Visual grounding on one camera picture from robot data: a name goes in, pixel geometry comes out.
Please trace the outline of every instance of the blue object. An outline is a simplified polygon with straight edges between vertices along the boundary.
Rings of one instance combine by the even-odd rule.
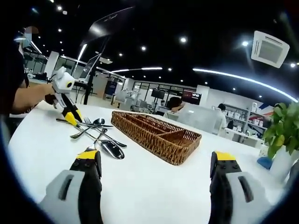
[[[257,163],[259,163],[261,166],[265,167],[266,169],[270,169],[272,166],[272,160],[269,159],[267,156],[258,158]]]

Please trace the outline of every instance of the fork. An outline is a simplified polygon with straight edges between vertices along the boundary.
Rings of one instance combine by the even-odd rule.
[[[84,121],[85,121],[85,123],[87,123],[87,124],[91,124],[89,118],[84,118]],[[92,128],[92,126],[86,128],[86,129],[84,129],[83,131],[81,131],[81,132],[79,132],[79,133],[77,133],[77,134],[73,134],[73,135],[71,135],[70,137],[71,137],[72,139],[77,139],[77,138],[79,138],[81,135],[83,135],[85,132],[87,132],[87,131],[88,131],[89,129],[91,129],[91,128]]]
[[[86,118],[86,121],[85,121],[87,124],[92,124],[91,120],[89,118]],[[109,135],[107,135],[106,133],[104,133],[102,130],[98,129],[97,127],[95,128],[98,132],[102,133],[106,138],[108,138],[109,140],[111,140],[112,142],[114,142],[116,145],[119,145],[120,147],[127,147],[127,145],[111,138]]]

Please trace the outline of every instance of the knife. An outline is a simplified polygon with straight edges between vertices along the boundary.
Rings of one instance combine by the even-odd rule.
[[[64,119],[60,119],[60,118],[56,118],[56,121],[69,124],[68,121],[66,121]],[[112,125],[95,125],[95,124],[86,124],[86,123],[81,123],[81,122],[77,122],[77,124],[87,126],[87,127],[90,127],[90,126],[92,126],[92,127],[113,127]]]

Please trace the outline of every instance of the white pot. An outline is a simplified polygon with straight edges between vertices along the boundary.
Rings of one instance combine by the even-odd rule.
[[[286,176],[289,174],[290,169],[294,162],[299,157],[299,151],[294,150],[290,155],[286,150],[285,146],[282,146],[274,157],[270,173],[277,178],[278,181],[283,182]]]

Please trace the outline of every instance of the black pole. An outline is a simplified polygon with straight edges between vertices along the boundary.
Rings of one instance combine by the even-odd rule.
[[[102,44],[102,46],[101,46],[101,50],[100,50],[100,57],[102,56],[102,53],[103,53],[104,50],[105,50],[105,47],[106,47],[106,45],[107,45],[107,43],[108,43],[108,41],[109,41],[109,38],[110,38],[110,36],[106,36],[106,37],[104,37],[104,41],[103,41],[103,44]],[[92,69],[91,72],[89,73],[90,77],[89,77],[89,79],[88,79],[87,87],[86,87],[86,89],[85,89],[85,96],[84,96],[84,102],[83,102],[84,105],[87,105],[88,96],[89,96],[89,94],[92,92],[92,89],[93,89],[93,77],[94,77],[94,75],[95,75],[95,71],[96,71],[96,69],[97,69],[97,63],[98,63],[98,62],[95,63],[93,69]]]

